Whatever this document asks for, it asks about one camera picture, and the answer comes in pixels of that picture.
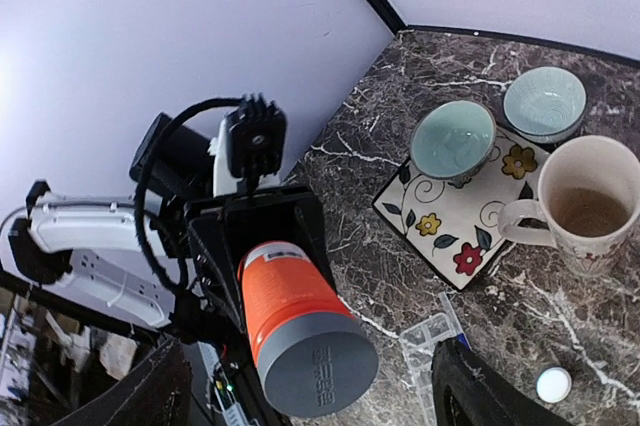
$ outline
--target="white bottle cap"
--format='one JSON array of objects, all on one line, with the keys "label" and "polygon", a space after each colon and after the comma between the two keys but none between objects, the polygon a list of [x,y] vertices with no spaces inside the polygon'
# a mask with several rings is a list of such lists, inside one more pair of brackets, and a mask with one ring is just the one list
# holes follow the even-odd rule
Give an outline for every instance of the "white bottle cap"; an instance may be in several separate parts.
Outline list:
[{"label": "white bottle cap", "polygon": [[558,403],[571,391],[571,376],[559,367],[547,369],[538,378],[536,391],[545,403]]}]

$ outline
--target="brown liquid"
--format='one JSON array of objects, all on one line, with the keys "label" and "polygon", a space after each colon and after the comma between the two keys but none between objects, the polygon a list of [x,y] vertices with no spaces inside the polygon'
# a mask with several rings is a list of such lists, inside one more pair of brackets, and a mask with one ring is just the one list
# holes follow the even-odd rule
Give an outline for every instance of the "brown liquid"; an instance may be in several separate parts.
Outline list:
[{"label": "brown liquid", "polygon": [[624,226],[630,217],[617,199],[584,188],[560,193],[554,201],[552,215],[563,229],[586,238],[613,233]]}]

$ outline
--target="white mug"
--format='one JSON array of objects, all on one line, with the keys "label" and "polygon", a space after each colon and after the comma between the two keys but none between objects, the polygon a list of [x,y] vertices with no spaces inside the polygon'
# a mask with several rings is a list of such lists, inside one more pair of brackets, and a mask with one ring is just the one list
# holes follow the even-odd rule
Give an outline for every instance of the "white mug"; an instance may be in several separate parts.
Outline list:
[{"label": "white mug", "polygon": [[[606,197],[594,197],[597,193]],[[596,277],[609,272],[619,259],[638,217],[636,155],[614,139],[583,136],[549,156],[540,172],[538,200],[507,204],[500,211],[498,230],[509,241],[557,248],[570,271]],[[524,218],[543,221],[549,229],[518,226]],[[574,232],[566,229],[569,224]]]}]

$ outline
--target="yellow flower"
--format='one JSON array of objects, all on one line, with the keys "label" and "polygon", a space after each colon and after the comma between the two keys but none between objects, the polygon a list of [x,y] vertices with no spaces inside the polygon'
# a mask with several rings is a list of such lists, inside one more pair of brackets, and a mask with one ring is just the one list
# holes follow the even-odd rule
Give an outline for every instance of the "yellow flower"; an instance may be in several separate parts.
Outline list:
[{"label": "yellow flower", "polygon": [[509,150],[509,155],[502,158],[502,172],[515,179],[524,178],[525,174],[533,173],[538,167],[538,162],[534,159],[535,154],[531,148],[522,149],[519,144],[514,144]]},{"label": "yellow flower", "polygon": [[420,218],[420,222],[416,224],[416,229],[420,231],[420,236],[426,236],[428,234],[436,234],[441,224],[442,221],[438,219],[436,213],[431,213],[429,216]]}]

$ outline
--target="red flower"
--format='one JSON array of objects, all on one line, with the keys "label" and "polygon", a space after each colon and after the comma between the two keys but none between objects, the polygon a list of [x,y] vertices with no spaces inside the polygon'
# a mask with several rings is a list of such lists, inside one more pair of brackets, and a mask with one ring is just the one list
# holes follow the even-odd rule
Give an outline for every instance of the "red flower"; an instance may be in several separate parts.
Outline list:
[{"label": "red flower", "polygon": [[462,245],[462,251],[460,254],[456,254],[453,260],[458,264],[456,273],[466,274],[467,276],[473,276],[476,268],[482,264],[482,248],[478,246],[474,248],[469,243]]}]

